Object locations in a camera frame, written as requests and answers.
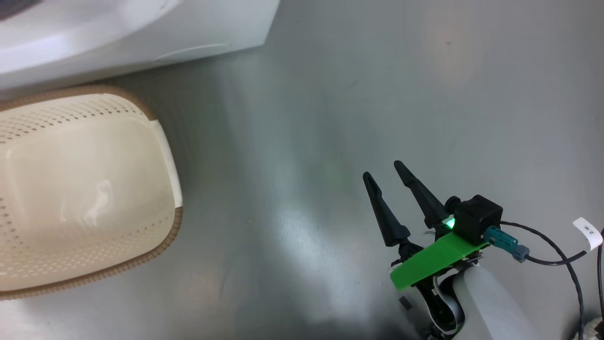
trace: green bracket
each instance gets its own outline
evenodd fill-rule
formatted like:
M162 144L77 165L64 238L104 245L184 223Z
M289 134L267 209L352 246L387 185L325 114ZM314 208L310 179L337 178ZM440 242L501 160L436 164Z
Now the green bracket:
M450 232L396 267L390 273L390 279L397 290L403 290L487 245L488 243L483 243L474 246Z

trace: teal connector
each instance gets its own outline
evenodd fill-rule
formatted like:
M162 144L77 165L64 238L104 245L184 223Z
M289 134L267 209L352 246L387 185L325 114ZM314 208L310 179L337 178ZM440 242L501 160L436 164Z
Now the teal connector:
M503 230L490 226L484 233L484 240L497 248L512 254L516 261L522 263L529 255L530 249L518 244L518 240L506 234Z

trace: laundry basket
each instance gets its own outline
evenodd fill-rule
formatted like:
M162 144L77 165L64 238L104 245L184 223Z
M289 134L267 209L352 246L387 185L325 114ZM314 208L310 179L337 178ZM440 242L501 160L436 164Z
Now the laundry basket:
M132 95L90 86L0 103L0 299L145 263L181 219L170 147Z

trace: green light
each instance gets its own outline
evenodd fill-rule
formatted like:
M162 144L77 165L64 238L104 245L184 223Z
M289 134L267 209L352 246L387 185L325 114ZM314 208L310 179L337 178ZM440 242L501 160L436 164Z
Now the green light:
M453 229L453 227L455 226L455 219L452 218L452 219L448 220L446 225L449 229Z

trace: gray floor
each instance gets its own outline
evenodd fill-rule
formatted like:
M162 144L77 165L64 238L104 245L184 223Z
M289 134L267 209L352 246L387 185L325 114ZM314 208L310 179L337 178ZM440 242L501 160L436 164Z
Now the gray floor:
M105 81L159 116L181 233L130 272L3 302L0 338L413 339L361 180L427 243L395 159L442 200L483 194L578 252L571 222L604 223L602 4L285 0L264 47ZM570 336L565 268L486 255L544 339ZM575 265L591 316L594 265Z

